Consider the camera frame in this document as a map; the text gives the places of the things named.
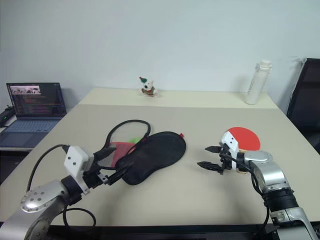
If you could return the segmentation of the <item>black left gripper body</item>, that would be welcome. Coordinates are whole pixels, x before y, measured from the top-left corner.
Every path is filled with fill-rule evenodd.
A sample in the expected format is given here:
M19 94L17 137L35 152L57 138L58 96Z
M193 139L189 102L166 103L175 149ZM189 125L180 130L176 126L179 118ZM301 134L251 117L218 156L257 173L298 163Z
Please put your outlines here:
M83 172L83 180L89 189L94 189L102 184L107 185L109 177L103 175L101 170L110 170L110 166L101 166L94 161L91 167Z

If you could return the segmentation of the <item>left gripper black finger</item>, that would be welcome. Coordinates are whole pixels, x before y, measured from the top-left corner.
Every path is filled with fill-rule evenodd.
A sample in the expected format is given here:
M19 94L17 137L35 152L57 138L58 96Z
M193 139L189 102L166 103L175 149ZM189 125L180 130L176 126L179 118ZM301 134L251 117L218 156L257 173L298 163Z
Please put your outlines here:
M127 163L120 163L119 161L115 164L113 167L106 167L106 170L114 170L115 172L107 177L107 184L113 185L115 182L120 180L127 172L128 170L133 166L133 163L127 162Z
M107 147L102 148L101 150L95 152L93 154L94 163L112 163L114 158L114 152L116 151L116 147Z

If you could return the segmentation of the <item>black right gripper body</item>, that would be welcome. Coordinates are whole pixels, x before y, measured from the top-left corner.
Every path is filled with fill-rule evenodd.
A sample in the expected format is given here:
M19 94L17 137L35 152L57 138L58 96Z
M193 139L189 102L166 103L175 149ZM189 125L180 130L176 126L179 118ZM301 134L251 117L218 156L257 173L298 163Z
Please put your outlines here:
M219 143L221 149L219 150L219 156L221 161L221 170L219 171L220 175L224 174L224 170L231 170L232 169L232 160L229 158L231 157L230 148L226 143Z

